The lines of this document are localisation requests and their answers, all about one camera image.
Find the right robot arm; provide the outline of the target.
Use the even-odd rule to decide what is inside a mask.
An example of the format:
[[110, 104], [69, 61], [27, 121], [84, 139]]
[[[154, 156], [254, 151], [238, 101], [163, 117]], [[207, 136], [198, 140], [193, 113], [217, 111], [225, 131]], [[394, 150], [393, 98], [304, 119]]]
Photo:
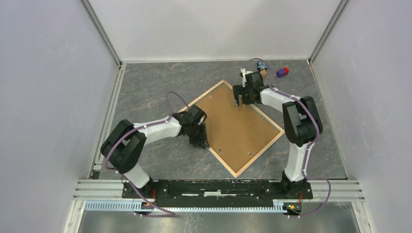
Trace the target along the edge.
[[310, 151], [323, 126], [310, 96], [297, 97], [265, 85], [260, 72], [240, 70], [242, 83], [233, 86], [235, 105], [263, 104], [283, 114], [284, 131], [290, 142], [289, 158], [281, 178], [281, 193], [295, 197], [307, 182], [306, 167]]

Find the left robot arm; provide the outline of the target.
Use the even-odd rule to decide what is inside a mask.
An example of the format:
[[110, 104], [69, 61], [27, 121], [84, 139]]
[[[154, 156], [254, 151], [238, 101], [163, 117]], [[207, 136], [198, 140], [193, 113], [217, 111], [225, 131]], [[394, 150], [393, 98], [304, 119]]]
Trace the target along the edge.
[[164, 138], [187, 136], [189, 143], [201, 149], [208, 149], [206, 133], [207, 114], [198, 106], [172, 113], [157, 121], [131, 123], [120, 121], [103, 142], [100, 153], [116, 172], [127, 178], [134, 191], [141, 198], [151, 195], [153, 185], [150, 176], [138, 161], [144, 147]]

